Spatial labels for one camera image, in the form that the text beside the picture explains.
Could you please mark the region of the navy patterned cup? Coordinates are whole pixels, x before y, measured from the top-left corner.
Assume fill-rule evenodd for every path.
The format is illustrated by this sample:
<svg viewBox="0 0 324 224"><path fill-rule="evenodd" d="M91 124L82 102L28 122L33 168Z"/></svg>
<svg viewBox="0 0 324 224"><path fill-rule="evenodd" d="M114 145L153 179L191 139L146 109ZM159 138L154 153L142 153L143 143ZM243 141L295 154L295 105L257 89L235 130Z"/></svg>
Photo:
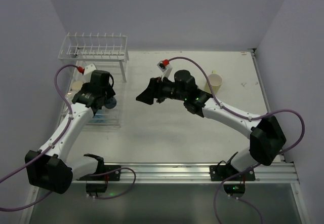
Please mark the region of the navy patterned cup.
<svg viewBox="0 0 324 224"><path fill-rule="evenodd" d="M115 97L111 97L107 99L104 103L104 107L107 109L113 109L116 107L116 105L117 105L117 100Z"/></svg>

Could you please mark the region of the light blue mug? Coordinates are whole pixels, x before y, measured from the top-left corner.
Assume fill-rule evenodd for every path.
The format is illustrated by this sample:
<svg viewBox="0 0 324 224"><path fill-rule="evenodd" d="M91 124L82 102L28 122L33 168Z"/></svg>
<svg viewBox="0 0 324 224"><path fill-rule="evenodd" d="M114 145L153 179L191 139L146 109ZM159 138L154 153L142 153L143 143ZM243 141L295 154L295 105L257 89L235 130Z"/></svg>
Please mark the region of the light blue mug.
<svg viewBox="0 0 324 224"><path fill-rule="evenodd" d="M112 125L118 122L118 118L112 115L109 111L98 110L97 113L89 121L93 125Z"/></svg>

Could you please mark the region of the yellow green mug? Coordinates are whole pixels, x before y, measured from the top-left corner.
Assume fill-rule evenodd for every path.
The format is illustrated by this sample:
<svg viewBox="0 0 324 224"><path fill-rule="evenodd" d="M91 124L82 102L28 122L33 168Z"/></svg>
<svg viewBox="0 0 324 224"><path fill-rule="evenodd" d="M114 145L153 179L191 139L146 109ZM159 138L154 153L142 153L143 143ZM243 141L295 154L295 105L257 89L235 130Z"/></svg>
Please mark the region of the yellow green mug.
<svg viewBox="0 0 324 224"><path fill-rule="evenodd" d="M222 77L216 73L215 70L213 70L209 75L208 75L208 79L211 85L211 88L209 87L208 82L206 82L205 84L205 91L208 93L214 93L217 94L217 92L219 91L220 87L223 84L223 79Z"/></svg>

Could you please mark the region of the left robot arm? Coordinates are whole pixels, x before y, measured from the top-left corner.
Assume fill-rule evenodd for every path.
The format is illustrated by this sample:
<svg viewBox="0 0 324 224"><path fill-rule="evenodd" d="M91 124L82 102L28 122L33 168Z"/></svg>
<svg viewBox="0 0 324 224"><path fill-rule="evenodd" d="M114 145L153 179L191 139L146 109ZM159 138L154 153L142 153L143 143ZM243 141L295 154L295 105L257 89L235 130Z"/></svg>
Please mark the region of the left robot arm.
<svg viewBox="0 0 324 224"><path fill-rule="evenodd" d="M111 73L97 70L92 64L82 69L82 73L86 82L67 103L68 112L62 123L39 150L29 151L25 156L29 183L58 194L65 193L74 180L104 170L104 159L94 154L67 161L84 126L103 107L116 105Z"/></svg>

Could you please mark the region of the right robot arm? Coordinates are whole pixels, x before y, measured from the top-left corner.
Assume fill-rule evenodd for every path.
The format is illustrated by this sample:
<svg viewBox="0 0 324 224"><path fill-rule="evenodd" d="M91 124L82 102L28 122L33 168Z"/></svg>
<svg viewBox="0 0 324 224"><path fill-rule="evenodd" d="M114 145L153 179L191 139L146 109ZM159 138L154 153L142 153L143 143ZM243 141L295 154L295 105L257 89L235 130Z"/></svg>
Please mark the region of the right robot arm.
<svg viewBox="0 0 324 224"><path fill-rule="evenodd" d="M227 162L230 172L242 172L256 164L269 166L286 143L286 137L275 116L259 118L227 104L217 103L210 93L198 88L187 70L179 70L174 80L151 78L136 100L148 105L166 99L180 100L188 112L220 122L244 135L248 148L234 154Z"/></svg>

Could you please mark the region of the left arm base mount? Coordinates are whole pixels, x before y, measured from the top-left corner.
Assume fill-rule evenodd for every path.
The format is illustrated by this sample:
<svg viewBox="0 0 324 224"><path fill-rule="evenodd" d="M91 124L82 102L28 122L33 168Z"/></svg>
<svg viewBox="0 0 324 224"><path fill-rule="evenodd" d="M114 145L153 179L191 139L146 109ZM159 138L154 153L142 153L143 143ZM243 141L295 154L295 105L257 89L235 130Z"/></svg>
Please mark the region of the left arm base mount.
<svg viewBox="0 0 324 224"><path fill-rule="evenodd" d="M81 180L85 181L101 181L102 183L87 183L86 184L86 193L90 196L99 197L103 195L108 190L108 182L109 181L119 181L120 179L120 171L117 170L121 167L121 165L106 165L104 163L104 159L100 156L94 154L85 154L85 157L95 159L98 164L96 171L93 174L102 174L106 172L112 171L112 173L101 175L101 176L85 176L82 177Z"/></svg>

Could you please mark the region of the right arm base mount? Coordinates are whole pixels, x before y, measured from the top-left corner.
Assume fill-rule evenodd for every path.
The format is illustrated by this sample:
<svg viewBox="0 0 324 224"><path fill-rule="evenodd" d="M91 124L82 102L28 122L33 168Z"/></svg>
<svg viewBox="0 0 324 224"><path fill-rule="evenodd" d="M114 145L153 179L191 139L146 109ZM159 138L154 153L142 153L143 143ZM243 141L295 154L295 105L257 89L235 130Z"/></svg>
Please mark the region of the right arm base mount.
<svg viewBox="0 0 324 224"><path fill-rule="evenodd" d="M237 171L234 167L232 167L231 161L238 154L236 152L231 156L231 158L225 162L224 160L220 161L216 165L209 166L209 174L211 181L223 181L228 177L231 177L239 171ZM255 172L254 170L250 170L247 173L240 174L237 177L231 178L229 181L238 181L238 183L230 183L224 184L223 189L231 197L240 198L244 195L246 191L246 183L247 181L255 181Z"/></svg>

